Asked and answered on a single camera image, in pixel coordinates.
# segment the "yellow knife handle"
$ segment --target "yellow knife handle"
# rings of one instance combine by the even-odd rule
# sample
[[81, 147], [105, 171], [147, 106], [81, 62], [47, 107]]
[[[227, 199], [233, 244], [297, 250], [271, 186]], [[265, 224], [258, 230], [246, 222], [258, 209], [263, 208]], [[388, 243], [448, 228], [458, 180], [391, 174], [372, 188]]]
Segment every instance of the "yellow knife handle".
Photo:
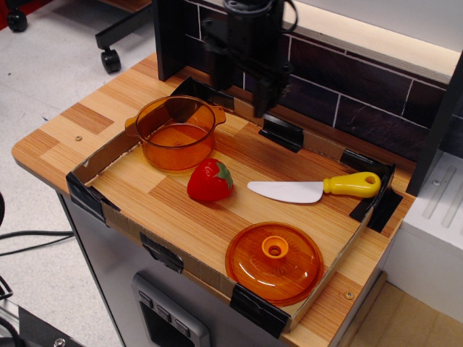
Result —
[[325, 193], [345, 194], [354, 197], [374, 197], [381, 188], [381, 180], [373, 172], [357, 172], [323, 180]]

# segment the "white floor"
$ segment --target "white floor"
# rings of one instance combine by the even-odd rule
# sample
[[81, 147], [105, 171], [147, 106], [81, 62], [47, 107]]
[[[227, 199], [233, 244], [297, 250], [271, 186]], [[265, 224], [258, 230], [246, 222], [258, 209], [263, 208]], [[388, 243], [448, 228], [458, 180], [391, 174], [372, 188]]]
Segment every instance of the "white floor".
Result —
[[[0, 31], [0, 192], [6, 215], [0, 234], [68, 231], [54, 190], [20, 168], [11, 149], [21, 138], [118, 74], [107, 74], [95, 34], [127, 15], [96, 0], [54, 0], [27, 16], [28, 28]], [[122, 71], [156, 49], [152, 25], [114, 44]], [[50, 241], [0, 241], [0, 253]], [[121, 343], [75, 239], [0, 257], [11, 300], [84, 346]]]

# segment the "white knife blade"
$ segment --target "white knife blade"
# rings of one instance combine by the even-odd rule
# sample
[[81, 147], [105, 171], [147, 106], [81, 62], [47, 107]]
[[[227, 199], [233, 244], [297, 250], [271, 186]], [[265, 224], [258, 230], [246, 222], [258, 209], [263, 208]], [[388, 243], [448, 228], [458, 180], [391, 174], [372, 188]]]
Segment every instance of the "white knife blade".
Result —
[[247, 188], [264, 197], [296, 204], [312, 204], [323, 195], [323, 182], [254, 181]]

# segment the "brick backsplash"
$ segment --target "brick backsplash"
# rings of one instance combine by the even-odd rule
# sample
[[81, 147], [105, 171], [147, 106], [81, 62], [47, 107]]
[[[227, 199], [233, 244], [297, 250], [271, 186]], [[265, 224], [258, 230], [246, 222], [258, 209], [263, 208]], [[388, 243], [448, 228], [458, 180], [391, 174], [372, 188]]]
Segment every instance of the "brick backsplash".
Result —
[[[224, 11], [204, 1], [186, 1], [185, 6], [189, 7], [185, 19], [189, 65], [210, 72], [199, 21], [224, 19]], [[281, 105], [417, 160], [445, 85], [299, 34], [285, 35], [281, 49], [294, 66]], [[239, 71], [236, 75], [236, 85], [252, 91], [252, 77]], [[461, 114], [456, 115], [455, 124], [463, 127]], [[449, 146], [461, 152], [458, 143], [463, 132], [454, 133]]]

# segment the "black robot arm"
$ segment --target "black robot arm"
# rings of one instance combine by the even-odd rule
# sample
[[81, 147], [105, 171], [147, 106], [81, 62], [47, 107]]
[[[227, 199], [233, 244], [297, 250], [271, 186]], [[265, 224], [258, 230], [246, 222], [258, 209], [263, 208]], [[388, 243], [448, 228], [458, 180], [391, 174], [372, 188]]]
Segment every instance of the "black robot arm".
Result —
[[284, 30], [284, 3], [292, 0], [224, 0], [227, 21], [203, 21], [206, 50], [211, 53], [211, 76], [216, 89], [232, 85], [234, 68], [255, 78], [254, 110], [260, 118], [274, 107], [288, 84], [292, 66], [279, 49]]

